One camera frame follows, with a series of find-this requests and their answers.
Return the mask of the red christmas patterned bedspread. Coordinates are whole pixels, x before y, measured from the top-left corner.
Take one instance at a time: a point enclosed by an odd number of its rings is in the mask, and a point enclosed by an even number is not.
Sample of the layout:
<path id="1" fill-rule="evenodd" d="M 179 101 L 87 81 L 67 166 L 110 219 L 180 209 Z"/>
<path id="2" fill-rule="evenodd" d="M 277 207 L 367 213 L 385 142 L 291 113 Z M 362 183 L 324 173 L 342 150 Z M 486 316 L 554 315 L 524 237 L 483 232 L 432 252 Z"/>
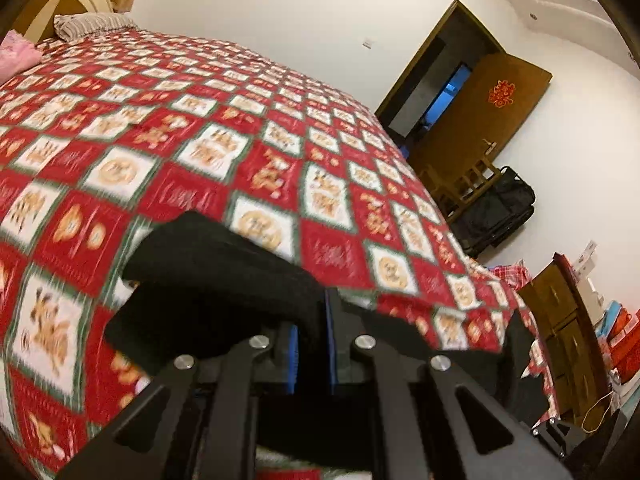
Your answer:
<path id="1" fill-rule="evenodd" d="M 249 290 L 333 287 L 462 356 L 536 424 L 558 412 L 535 318 L 465 255 L 376 117 L 238 44 L 124 28 L 34 47 L 1 88 L 1 432 L 40 479 L 148 384 L 105 329 L 142 240 L 194 212 L 191 271 L 229 270 L 230 229 L 291 272 Z"/>

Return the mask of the brown wooden dresser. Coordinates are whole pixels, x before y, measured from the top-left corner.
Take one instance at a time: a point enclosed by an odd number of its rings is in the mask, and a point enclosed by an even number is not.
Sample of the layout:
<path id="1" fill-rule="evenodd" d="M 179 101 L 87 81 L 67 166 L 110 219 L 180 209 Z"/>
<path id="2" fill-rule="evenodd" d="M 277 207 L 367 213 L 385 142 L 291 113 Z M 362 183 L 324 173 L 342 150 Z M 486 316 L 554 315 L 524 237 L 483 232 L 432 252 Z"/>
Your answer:
<path id="1" fill-rule="evenodd" d="M 608 417 L 611 390 L 596 333 L 567 258 L 554 254 L 518 294 L 535 317 L 560 419 L 585 430 L 597 429 Z"/>

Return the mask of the black pants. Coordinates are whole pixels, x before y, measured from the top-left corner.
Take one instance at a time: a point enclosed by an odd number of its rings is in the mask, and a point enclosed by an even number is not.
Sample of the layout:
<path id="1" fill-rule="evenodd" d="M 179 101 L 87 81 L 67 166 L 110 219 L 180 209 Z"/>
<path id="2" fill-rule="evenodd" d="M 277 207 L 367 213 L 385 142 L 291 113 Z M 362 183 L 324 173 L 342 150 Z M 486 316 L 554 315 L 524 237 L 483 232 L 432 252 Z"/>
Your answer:
<path id="1" fill-rule="evenodd" d="M 350 362 L 350 381 L 333 385 L 326 290 L 306 270 L 194 211 L 157 226 L 124 265 L 136 285 L 104 336 L 145 373 L 182 354 L 207 360 L 273 330 L 276 358 L 266 367 L 276 390 L 258 418 L 265 448 L 320 466 L 373 464 L 373 390 Z M 436 353 L 416 322 L 357 306 L 341 293 L 348 339 L 360 334 L 424 361 Z M 298 328 L 294 393 L 286 390 L 288 328 Z"/>

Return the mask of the wooden chair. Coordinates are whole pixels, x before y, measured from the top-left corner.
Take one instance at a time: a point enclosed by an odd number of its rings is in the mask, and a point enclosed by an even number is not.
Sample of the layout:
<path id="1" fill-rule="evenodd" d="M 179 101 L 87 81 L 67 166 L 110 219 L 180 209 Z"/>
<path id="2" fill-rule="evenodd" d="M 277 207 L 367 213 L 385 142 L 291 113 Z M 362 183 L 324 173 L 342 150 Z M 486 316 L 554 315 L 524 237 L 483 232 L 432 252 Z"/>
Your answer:
<path id="1" fill-rule="evenodd" d="M 501 175 L 501 169 L 485 156 L 452 179 L 443 178 L 432 165 L 427 165 L 418 173 L 448 224 L 457 220 L 480 196 L 489 191 Z"/>

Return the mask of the pink cloth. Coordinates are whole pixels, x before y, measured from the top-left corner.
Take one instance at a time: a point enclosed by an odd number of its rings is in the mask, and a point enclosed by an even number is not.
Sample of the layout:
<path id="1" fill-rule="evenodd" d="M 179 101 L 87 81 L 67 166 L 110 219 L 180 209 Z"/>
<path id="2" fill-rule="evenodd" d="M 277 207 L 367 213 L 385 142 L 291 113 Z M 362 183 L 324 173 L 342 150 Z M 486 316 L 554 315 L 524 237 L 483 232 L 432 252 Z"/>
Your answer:
<path id="1" fill-rule="evenodd" d="M 0 84 L 40 63 L 42 52 L 15 30 L 9 30 L 1 43 Z"/>

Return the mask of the colourful boxes on dresser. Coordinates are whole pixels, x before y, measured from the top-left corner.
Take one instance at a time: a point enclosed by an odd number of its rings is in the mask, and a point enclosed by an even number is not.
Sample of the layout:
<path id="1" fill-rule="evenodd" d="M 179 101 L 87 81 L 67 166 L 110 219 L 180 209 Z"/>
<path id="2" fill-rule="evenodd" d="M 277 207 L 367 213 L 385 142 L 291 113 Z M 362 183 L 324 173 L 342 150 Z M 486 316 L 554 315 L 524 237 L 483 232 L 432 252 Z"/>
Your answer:
<path id="1" fill-rule="evenodd" d="M 617 300 L 605 301 L 591 274 L 597 266 L 598 244 L 590 240 L 572 263 L 579 295 L 590 318 L 605 368 L 617 382 L 626 386 L 639 379 L 639 312 L 629 310 Z"/>

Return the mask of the black suitcase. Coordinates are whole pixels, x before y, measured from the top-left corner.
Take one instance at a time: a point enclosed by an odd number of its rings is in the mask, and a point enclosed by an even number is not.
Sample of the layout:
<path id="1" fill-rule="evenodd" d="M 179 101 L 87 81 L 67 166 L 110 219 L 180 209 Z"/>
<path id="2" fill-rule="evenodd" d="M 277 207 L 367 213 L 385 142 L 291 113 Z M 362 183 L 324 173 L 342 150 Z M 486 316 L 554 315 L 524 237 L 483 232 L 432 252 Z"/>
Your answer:
<path id="1" fill-rule="evenodd" d="M 488 190 L 449 223 L 450 230 L 465 255 L 476 258 L 513 235 L 534 214 L 535 200 L 534 189 L 504 166 Z"/>

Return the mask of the red plaid cloth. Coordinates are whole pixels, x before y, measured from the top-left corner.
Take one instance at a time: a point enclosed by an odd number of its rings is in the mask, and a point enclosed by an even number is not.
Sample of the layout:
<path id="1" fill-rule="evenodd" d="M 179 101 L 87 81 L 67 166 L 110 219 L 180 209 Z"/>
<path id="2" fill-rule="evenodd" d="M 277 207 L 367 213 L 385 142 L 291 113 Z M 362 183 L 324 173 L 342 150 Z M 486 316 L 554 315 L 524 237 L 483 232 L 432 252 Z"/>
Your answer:
<path id="1" fill-rule="evenodd" d="M 523 260 L 503 266 L 492 266 L 490 270 L 499 280 L 504 281 L 514 290 L 522 289 L 533 279 Z"/>

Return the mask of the brown wooden door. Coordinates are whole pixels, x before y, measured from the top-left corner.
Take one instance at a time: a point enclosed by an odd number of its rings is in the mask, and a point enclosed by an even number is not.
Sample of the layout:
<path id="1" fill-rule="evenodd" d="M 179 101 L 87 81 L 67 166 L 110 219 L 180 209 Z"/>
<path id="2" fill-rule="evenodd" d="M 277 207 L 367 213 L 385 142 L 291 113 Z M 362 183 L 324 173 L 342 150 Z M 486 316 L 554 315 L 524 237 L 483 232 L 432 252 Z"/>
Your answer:
<path id="1" fill-rule="evenodd" d="M 493 160 L 549 88 L 552 73 L 506 53 L 484 56 L 461 90 L 410 152 L 408 163 L 426 186 L 462 178 Z"/>

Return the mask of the beige wooden headboard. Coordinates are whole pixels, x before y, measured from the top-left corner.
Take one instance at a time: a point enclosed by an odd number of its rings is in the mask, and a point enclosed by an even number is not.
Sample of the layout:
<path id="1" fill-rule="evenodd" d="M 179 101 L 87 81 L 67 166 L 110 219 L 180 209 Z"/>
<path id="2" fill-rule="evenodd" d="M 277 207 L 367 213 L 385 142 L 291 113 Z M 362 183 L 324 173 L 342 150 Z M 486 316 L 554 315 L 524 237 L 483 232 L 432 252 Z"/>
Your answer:
<path id="1" fill-rule="evenodd" d="M 55 38 L 54 18 L 57 15 L 112 12 L 111 0 L 28 0 L 13 21 L 15 30 L 34 44 Z"/>

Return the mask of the striped pillow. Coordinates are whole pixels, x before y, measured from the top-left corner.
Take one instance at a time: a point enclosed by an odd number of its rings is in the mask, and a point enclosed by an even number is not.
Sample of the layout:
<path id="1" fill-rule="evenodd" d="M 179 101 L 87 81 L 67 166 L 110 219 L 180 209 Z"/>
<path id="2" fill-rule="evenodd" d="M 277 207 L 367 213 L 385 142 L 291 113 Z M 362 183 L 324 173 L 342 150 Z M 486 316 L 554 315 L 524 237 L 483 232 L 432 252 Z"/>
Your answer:
<path id="1" fill-rule="evenodd" d="M 138 25 L 126 14 L 120 13 L 81 13 L 56 14 L 53 18 L 56 36 L 65 42 L 81 40 L 87 36 L 116 32 L 127 28 L 136 29 Z"/>

